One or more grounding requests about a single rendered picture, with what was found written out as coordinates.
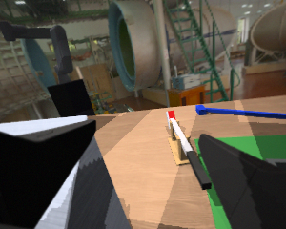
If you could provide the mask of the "green putting mat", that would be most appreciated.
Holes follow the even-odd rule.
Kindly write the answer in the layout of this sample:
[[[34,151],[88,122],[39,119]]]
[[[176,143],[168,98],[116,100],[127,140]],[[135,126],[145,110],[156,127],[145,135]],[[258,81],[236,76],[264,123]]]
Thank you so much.
[[[264,161],[265,158],[286,159],[286,135],[223,137],[216,139]],[[207,169],[204,166],[204,161],[198,146],[198,140],[199,139],[195,139],[194,141],[199,160],[202,165],[202,169],[207,174],[209,180],[211,180]],[[222,203],[215,191],[213,183],[212,189],[208,189],[207,194],[214,216],[215,229],[232,229],[221,206]]]

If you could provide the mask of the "blue golf putter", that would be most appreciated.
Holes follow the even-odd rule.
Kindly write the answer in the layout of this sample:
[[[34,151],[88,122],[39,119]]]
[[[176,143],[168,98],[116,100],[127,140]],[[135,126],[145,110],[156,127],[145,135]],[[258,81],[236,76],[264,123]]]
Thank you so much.
[[[260,116],[270,118],[286,119],[286,114],[280,113],[267,113],[267,112],[255,112],[255,111],[242,111],[242,110],[229,110],[229,109],[217,109],[217,108],[205,108],[203,105],[195,105],[195,110],[199,115],[206,115],[207,112],[230,114],[230,115],[249,115]]]

